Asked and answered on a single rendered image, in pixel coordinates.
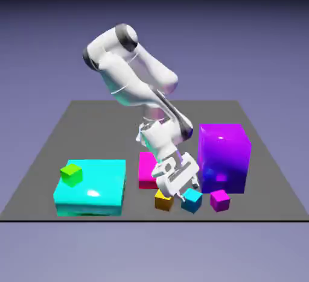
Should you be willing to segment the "small orange cube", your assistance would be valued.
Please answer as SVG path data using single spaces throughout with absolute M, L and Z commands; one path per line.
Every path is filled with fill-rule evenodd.
M 160 189 L 157 190 L 154 196 L 154 207 L 158 210 L 170 211 L 173 206 L 174 198 L 165 197 Z

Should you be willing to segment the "large cyan box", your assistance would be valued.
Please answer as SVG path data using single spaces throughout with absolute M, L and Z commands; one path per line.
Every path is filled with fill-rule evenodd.
M 83 181 L 66 185 L 60 175 L 53 193 L 58 216 L 119 216 L 126 185 L 125 160 L 70 159 L 82 168 Z

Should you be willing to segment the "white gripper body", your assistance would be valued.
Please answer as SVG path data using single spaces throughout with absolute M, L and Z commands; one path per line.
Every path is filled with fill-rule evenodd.
M 182 155 L 180 167 L 169 157 L 156 165 L 156 184 L 165 197 L 175 196 L 194 175 L 199 172 L 199 166 L 193 157 L 185 152 Z

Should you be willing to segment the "large purple box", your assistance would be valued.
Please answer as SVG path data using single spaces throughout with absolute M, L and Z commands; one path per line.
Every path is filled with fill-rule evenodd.
M 200 124 L 197 162 L 202 193 L 244 193 L 251 150 L 241 124 Z

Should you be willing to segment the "small cyan cube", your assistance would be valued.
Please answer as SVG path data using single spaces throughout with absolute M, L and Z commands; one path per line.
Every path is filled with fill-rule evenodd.
M 181 203 L 181 208 L 195 213 L 202 205 L 202 196 L 203 194 L 197 190 L 192 188 L 187 189 L 183 194 L 185 200 Z

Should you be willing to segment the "small green cube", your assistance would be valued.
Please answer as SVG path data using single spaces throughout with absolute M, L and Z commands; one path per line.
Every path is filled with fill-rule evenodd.
M 69 164 L 60 170 L 62 181 L 69 187 L 74 187 L 83 181 L 82 168 L 75 165 Z

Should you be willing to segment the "small magenta cube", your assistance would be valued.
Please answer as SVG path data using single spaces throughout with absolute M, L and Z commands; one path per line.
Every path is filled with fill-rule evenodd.
M 224 190 L 217 190 L 210 193 L 210 205 L 216 212 L 229 209 L 231 198 Z

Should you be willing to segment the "large magenta box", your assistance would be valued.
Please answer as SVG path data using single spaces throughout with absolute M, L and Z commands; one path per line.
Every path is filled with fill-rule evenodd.
M 151 175 L 156 166 L 156 159 L 151 152 L 139 153 L 138 187 L 140 189 L 157 189 L 156 179 Z

